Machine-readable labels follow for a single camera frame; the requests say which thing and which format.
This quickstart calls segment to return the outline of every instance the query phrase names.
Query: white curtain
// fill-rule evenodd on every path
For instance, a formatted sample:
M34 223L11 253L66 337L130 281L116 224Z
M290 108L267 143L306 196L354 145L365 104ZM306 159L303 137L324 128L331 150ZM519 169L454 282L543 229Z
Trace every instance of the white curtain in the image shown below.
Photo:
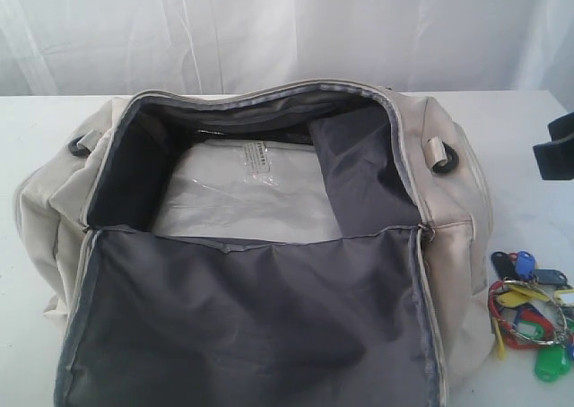
M549 89L574 109L574 0L0 0L0 94L241 93L338 77Z

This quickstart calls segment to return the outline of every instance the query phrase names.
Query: white table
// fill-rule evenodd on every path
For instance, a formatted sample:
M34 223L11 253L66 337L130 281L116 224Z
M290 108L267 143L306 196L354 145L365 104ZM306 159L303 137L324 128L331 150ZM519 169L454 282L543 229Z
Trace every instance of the white table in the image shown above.
M528 250L543 267L574 281L574 182L542 181L532 146L565 114L547 91L460 91L435 96L466 130L489 180L494 205L490 250ZM109 97L0 98L0 406L52 405L60 334L41 316L50 288L16 235L12 194ZM532 351L494 357L453 391L452 406L572 404L574 370L560 381L535 379Z

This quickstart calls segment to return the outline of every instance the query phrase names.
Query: clear plastic wrap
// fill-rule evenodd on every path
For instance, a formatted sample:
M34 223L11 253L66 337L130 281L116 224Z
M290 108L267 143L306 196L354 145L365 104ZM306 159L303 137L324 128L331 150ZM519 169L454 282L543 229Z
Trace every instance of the clear plastic wrap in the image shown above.
M299 243L341 237L313 147L239 140L184 152L153 232Z

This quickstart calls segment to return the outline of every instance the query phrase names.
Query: yellow key tag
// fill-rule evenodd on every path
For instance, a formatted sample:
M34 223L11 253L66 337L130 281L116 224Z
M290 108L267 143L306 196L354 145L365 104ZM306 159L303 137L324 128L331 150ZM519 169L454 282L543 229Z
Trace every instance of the yellow key tag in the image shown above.
M496 302L503 307L514 308L530 302L530 297L519 292L506 292L496 297Z
M574 289L556 290L556 301L563 307L574 307Z
M516 293L520 293L521 295L524 295L525 297L529 297L530 299L538 299L538 300L541 300L542 302L550 301L550 299L546 295L543 295L542 293L534 292L533 290L529 290L527 288L523 288L522 286L509 285L509 288L511 290L515 291Z
M496 337L496 356L500 360L506 359L506 347L504 346L504 340L502 340L502 334L500 333L499 323L494 317L491 317L492 327L494 328L494 335Z

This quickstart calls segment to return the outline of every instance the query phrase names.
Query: metal ring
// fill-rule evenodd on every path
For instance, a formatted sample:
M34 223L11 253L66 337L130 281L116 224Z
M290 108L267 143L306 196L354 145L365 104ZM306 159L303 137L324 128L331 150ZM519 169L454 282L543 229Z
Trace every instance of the metal ring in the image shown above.
M86 147L78 147L78 143L83 137L84 135L80 135L68 144L68 151L78 158L87 158L91 153L90 149Z
M444 163L435 163L432 166L432 172L436 174L448 174L458 166L458 153L448 144L443 143L445 146L445 153L447 154L447 161Z
M529 342L532 344L537 344L539 346L553 346L555 344L563 345L564 340L568 339L568 333L569 333L568 323L566 322L566 316L564 315L564 312L562 311L560 304L558 304L558 302L556 302L556 300L553 297L548 295L548 293L546 293L544 290L542 290L536 286L533 286L531 283L526 283L524 281L503 280L503 281L498 281L497 283L499 284L499 286L496 289L492 290L490 292L490 295L494 295L494 292L496 290L498 290L501 287L504 287L506 285L520 286L522 288L525 288L525 289L534 291L536 293L539 293L541 295L544 295L546 298L549 299L549 302L556 309L556 315L558 316L558 319L556 319L556 321L557 321L557 324L560 326L560 328L557 328L554 330L554 335L553 335L553 338L551 340L536 340L534 338L528 337L527 335L523 335L522 333L519 333L515 329L515 326L513 324L510 324L506 320L502 319L500 317L500 315L495 316L496 320L499 322L499 324L502 325L502 327L504 328L505 331L508 331L509 333L511 333L512 335L517 337L519 340L522 340L523 342Z

